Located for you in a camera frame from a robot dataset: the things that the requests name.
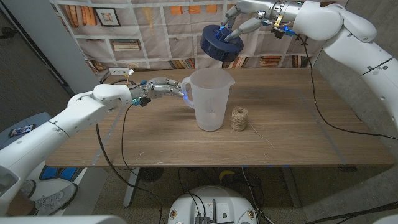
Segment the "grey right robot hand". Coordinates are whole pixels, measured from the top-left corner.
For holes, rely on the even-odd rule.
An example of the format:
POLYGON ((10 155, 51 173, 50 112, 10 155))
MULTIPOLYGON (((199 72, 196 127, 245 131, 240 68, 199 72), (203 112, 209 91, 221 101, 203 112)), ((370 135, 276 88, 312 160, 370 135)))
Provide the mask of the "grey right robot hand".
POLYGON ((271 10, 274 8, 276 1, 261 1, 261 0, 240 0, 233 7, 231 7, 225 14, 221 21, 220 29, 227 27, 229 29, 233 26, 235 19, 240 14, 255 14, 250 20, 243 22, 237 29, 228 34, 225 42, 239 37, 241 34, 248 34, 254 32, 261 25, 264 19, 271 18, 271 10))

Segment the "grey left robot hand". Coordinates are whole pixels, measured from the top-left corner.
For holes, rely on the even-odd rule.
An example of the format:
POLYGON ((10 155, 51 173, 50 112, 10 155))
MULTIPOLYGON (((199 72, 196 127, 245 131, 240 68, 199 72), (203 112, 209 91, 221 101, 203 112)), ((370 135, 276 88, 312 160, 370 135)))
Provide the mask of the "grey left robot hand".
POLYGON ((163 96, 175 96, 183 98, 181 83, 167 77, 156 77, 141 85, 143 95, 151 99, 163 96))

